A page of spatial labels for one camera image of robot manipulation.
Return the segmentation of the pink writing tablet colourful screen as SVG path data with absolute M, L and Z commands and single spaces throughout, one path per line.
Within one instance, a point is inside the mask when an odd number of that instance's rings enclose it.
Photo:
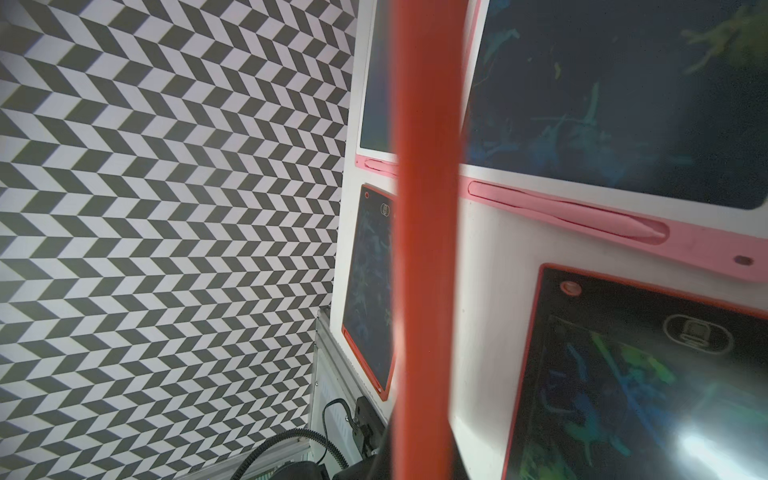
M 397 173 L 392 145 L 390 75 L 390 5 L 374 1 L 370 20 L 365 24 L 367 53 L 356 165 L 390 178 Z

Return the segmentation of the red writing tablet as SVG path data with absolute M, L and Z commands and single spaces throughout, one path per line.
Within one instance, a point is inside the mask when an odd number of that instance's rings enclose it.
M 391 7 L 397 479 L 448 479 L 453 470 L 449 403 L 467 10 L 465 1 Z
M 767 314 L 539 270 L 506 479 L 763 479 Z
M 394 373 L 393 196 L 360 188 L 341 331 L 373 390 L 388 399 Z

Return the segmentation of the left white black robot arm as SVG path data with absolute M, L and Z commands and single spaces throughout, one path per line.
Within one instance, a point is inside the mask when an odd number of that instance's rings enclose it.
M 372 479 L 389 447 L 387 426 L 368 398 L 343 398 L 320 410 L 318 430 L 292 428 L 253 449 L 233 479 Z

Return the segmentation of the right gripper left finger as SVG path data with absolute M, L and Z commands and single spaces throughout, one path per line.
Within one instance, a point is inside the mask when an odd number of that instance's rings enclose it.
M 374 432 L 375 427 L 379 427 L 381 438 L 379 448 L 376 455 L 365 458 L 362 461 L 341 470 L 336 473 L 333 480 L 386 480 L 393 477 L 393 438 L 394 438 L 394 426 L 396 422 L 390 421 L 386 427 L 383 427 L 383 423 L 380 420 L 371 421 L 370 418 L 362 418 L 357 421 L 355 427 L 357 430 L 365 431 L 366 429 Z

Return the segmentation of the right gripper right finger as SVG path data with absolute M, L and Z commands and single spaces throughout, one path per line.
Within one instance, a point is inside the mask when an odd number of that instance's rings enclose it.
M 462 460 L 458 445 L 454 437 L 451 438 L 452 447 L 452 463 L 451 463 L 451 480 L 469 480 L 466 467 Z

